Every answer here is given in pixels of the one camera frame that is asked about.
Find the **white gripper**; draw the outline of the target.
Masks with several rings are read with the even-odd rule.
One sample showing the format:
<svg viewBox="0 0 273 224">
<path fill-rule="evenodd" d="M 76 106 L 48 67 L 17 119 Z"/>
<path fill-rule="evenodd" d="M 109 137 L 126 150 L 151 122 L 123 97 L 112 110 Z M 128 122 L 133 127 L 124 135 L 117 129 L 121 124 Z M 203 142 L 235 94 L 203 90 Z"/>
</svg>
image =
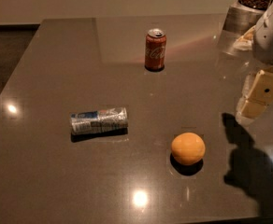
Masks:
<svg viewBox="0 0 273 224">
<path fill-rule="evenodd" d="M 256 23 L 252 41 L 253 56 L 262 63 L 273 64 L 273 3 Z M 256 119 L 273 102 L 273 66 L 260 70 L 253 80 L 248 100 L 241 98 L 238 113 Z"/>
</svg>

